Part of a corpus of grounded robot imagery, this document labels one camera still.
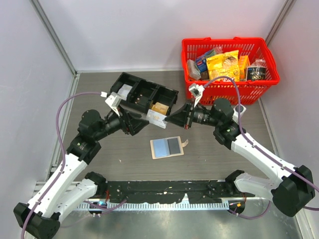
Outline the white VIP card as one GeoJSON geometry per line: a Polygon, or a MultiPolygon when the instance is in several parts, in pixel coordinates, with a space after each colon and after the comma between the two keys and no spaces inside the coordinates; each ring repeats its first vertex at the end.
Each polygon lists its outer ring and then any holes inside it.
{"type": "Polygon", "coordinates": [[[146,118],[151,124],[163,129],[166,128],[167,122],[165,121],[165,115],[149,109],[146,118]]]}

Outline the beige leather card holder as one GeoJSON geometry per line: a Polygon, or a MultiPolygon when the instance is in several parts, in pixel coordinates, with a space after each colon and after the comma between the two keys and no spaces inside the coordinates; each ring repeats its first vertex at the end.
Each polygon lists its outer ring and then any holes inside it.
{"type": "Polygon", "coordinates": [[[188,139],[182,142],[180,136],[150,140],[152,159],[184,155],[183,149],[187,145],[188,139]]]}

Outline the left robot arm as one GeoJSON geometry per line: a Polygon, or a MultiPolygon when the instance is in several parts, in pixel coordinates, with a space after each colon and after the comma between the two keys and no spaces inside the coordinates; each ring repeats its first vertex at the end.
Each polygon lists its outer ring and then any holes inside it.
{"type": "Polygon", "coordinates": [[[58,232],[64,219],[84,200],[102,198],[107,191],[107,180],[100,174],[89,172],[71,191],[68,187],[91,163],[101,149],[99,140],[121,130],[135,135],[149,124],[138,113],[119,108],[102,118],[97,110],[83,113],[78,134],[62,155],[57,167],[40,191],[28,203],[18,203],[13,213],[22,233],[36,239],[51,239],[58,232]]]}

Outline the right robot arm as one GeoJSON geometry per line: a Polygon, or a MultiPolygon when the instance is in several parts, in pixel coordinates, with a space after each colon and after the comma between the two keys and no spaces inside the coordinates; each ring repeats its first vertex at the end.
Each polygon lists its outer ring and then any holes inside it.
{"type": "Polygon", "coordinates": [[[221,145],[246,158],[267,176],[263,179],[237,170],[226,178],[226,193],[232,197],[242,192],[265,198],[286,216],[294,217],[315,197],[311,170],[304,165],[296,167],[267,150],[240,127],[233,115],[230,102],[219,98],[210,110],[186,102],[165,121],[184,129],[193,123],[214,127],[213,135],[221,145]]]}

